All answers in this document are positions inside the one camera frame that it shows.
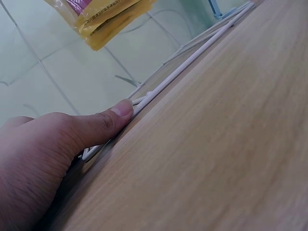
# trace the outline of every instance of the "knuckle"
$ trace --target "knuckle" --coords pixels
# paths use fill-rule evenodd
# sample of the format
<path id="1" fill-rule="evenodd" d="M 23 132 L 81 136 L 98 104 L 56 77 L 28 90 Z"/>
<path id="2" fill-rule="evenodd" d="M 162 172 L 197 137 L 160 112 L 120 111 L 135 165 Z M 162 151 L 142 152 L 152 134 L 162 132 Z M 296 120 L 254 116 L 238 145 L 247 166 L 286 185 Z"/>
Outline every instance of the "knuckle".
<path id="1" fill-rule="evenodd" d="M 103 130 L 110 130 L 116 127 L 115 119 L 112 116 L 106 113 L 98 113 L 96 116 Z"/>

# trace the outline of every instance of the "white rod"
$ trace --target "white rod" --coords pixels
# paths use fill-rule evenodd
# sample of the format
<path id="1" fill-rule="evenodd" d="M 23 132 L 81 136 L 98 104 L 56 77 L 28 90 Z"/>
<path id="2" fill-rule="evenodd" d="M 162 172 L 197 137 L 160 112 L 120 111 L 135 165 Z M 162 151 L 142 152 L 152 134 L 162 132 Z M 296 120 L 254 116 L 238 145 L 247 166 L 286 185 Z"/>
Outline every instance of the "white rod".
<path id="1" fill-rule="evenodd" d="M 202 38 L 201 40 L 194 42 L 192 45 L 190 46 L 185 46 L 183 47 L 181 50 L 178 50 L 176 53 L 174 53 L 170 58 L 167 59 L 167 61 L 164 62 L 164 65 L 166 65 L 167 63 L 169 63 L 170 61 L 174 60 L 175 58 L 179 57 L 181 54 L 184 54 L 186 51 L 190 50 L 191 48 L 201 44 L 202 42 L 210 39 L 211 37 L 213 37 L 215 34 L 217 34 L 220 31 L 220 28 L 213 31 L 212 33 L 208 34 L 207 36 L 205 36 L 204 38 Z"/>
<path id="2" fill-rule="evenodd" d="M 168 62 L 172 61 L 174 58 L 178 57 L 178 55 L 180 55 L 179 53 L 182 52 L 183 48 L 185 48 L 187 45 L 191 44 L 191 42 L 197 40 L 198 38 L 202 37 L 204 34 L 208 33 L 210 30 L 213 30 L 215 27 L 218 27 L 219 25 L 225 23 L 226 21 L 228 21 L 229 19 L 232 19 L 234 16 L 236 16 L 237 14 L 239 14 L 248 4 L 250 4 L 251 2 L 248 1 L 246 2 L 244 5 L 240 6 L 239 9 L 234 12 L 233 14 L 229 15 L 228 17 L 224 18 L 223 20 L 219 21 L 218 23 L 216 23 L 215 25 L 213 25 L 212 27 L 210 27 L 209 29 L 207 29 L 206 31 L 202 32 L 200 35 L 194 37 L 193 39 L 191 39 L 189 42 L 187 42 L 185 45 L 182 45 L 173 55 L 171 55 L 168 58 L 168 61 L 164 62 L 152 75 L 150 75 L 150 77 L 147 79 L 149 80 L 152 76 L 154 76 L 162 67 L 164 67 Z M 127 97 L 128 99 L 131 98 L 136 92 L 138 92 L 146 83 L 145 80 L 144 82 L 142 82 L 131 94 L 129 94 L 129 96 Z"/>
<path id="3" fill-rule="evenodd" d="M 155 88 L 151 94 L 147 95 L 146 98 L 138 104 L 134 109 L 133 116 L 136 116 L 149 102 L 151 102 L 163 89 L 165 89 L 180 73 L 182 73 L 190 64 L 193 63 L 202 53 L 204 53 L 210 46 L 213 45 L 220 37 L 222 37 L 230 27 L 234 25 L 239 18 L 250 11 L 254 7 L 254 3 L 250 3 L 245 10 L 239 13 L 235 18 L 229 21 L 221 30 L 215 34 L 209 41 L 207 41 L 202 47 L 200 47 L 192 56 L 190 56 L 185 62 L 183 62 L 171 75 L 169 75 L 161 84 Z"/>
<path id="4" fill-rule="evenodd" d="M 200 35 L 194 37 L 192 40 L 190 40 L 189 42 L 187 42 L 185 45 L 183 45 L 182 47 L 186 47 L 187 45 L 189 45 L 192 41 L 195 41 L 197 39 L 199 39 L 200 37 L 204 36 L 206 33 L 208 33 L 209 31 L 213 30 L 214 28 L 220 26 L 221 24 L 224 24 L 225 22 L 227 22 L 228 20 L 232 19 L 234 16 L 236 16 L 237 14 L 239 14 L 243 9 L 245 9 L 245 7 L 247 7 L 249 4 L 251 4 L 250 1 L 246 2 L 244 5 L 240 6 L 238 8 L 238 10 L 236 12 L 233 12 L 232 14 L 230 14 L 228 17 L 222 19 L 221 21 L 219 21 L 218 23 L 216 23 L 215 25 L 213 25 L 212 27 L 210 27 L 209 29 L 207 29 L 206 31 L 202 32 Z"/>

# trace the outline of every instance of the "tile grout line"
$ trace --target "tile grout line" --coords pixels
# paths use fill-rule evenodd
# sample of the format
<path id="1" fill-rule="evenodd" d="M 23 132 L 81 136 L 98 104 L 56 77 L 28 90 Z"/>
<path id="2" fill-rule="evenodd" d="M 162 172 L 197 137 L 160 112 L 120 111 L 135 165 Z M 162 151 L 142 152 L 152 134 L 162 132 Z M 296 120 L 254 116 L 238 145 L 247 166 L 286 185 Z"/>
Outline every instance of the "tile grout line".
<path id="1" fill-rule="evenodd" d="M 25 35 L 23 34 L 22 30 L 20 29 L 19 25 L 16 23 L 16 21 L 13 19 L 12 15 L 10 14 L 10 12 L 8 11 L 8 9 L 6 8 L 6 6 L 4 5 L 4 3 L 2 2 L 2 0 L 0 0 L 0 5 L 3 7 L 4 11 L 7 13 L 8 17 L 10 18 L 10 20 L 14 23 L 14 25 L 17 28 L 17 31 L 19 32 L 20 36 L 22 37 L 22 39 L 24 40 L 25 44 L 27 45 L 27 47 L 29 48 L 30 52 L 32 53 L 32 55 L 36 58 L 38 64 L 41 66 L 41 68 L 43 69 L 43 71 L 45 72 L 45 74 L 47 75 L 48 79 L 52 82 L 52 84 L 56 87 L 56 89 L 58 90 L 58 92 L 61 94 L 61 96 L 64 98 L 64 100 L 68 103 L 68 105 L 71 107 L 71 109 L 74 111 L 74 113 L 76 115 L 81 115 L 80 112 L 75 108 L 75 106 L 72 104 L 72 102 L 69 100 L 69 98 L 65 95 L 65 93 L 62 91 L 62 89 L 59 87 L 59 85 L 56 83 L 56 81 L 53 79 L 53 77 L 51 76 L 51 74 L 49 73 L 49 71 L 46 69 L 45 65 L 42 63 L 42 61 L 40 60 L 40 58 L 38 57 L 38 55 L 36 54 L 34 48 L 31 46 L 30 42 L 26 39 Z"/>
<path id="2" fill-rule="evenodd" d="M 120 60 L 109 50 L 107 46 L 104 47 L 106 51 L 113 57 L 113 59 L 120 65 L 120 67 L 124 70 L 124 72 L 130 77 L 130 79 L 135 82 L 135 84 L 138 84 L 138 81 L 135 79 L 135 77 L 127 70 L 127 68 L 120 62 Z"/>

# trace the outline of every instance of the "tiled floor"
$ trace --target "tiled floor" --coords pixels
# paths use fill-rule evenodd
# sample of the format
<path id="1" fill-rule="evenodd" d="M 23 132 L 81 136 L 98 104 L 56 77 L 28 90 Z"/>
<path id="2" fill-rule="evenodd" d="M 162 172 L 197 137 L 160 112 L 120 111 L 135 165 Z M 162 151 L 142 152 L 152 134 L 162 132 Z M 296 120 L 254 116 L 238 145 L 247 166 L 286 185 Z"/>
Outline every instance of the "tiled floor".
<path id="1" fill-rule="evenodd" d="M 127 97 L 135 87 L 115 75 L 146 80 L 181 44 L 215 23 L 207 0 L 195 0 L 195 8 L 190 1 L 159 0 L 150 14 L 162 27 L 141 16 L 106 45 L 110 54 L 92 51 L 43 0 L 3 0 L 47 71 L 0 7 L 0 125 L 18 115 L 96 113 Z M 243 2 L 218 0 L 223 11 Z"/>

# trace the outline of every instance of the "finger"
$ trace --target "finger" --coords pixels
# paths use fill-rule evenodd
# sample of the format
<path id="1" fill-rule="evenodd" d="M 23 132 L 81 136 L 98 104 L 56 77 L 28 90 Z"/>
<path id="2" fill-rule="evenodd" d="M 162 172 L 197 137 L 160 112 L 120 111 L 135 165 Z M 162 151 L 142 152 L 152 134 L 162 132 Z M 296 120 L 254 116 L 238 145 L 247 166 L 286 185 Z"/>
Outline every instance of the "finger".
<path id="1" fill-rule="evenodd" d="M 117 135 L 130 121 L 133 114 L 131 100 L 122 100 L 105 112 L 88 116 L 76 116 L 82 149 L 104 144 Z"/>
<path id="2" fill-rule="evenodd" d="M 18 116 L 18 117 L 11 118 L 8 121 L 6 121 L 6 123 L 2 126 L 2 128 L 3 129 L 15 128 L 22 124 L 30 122 L 32 120 L 34 120 L 34 118 L 27 117 L 27 116 Z"/>

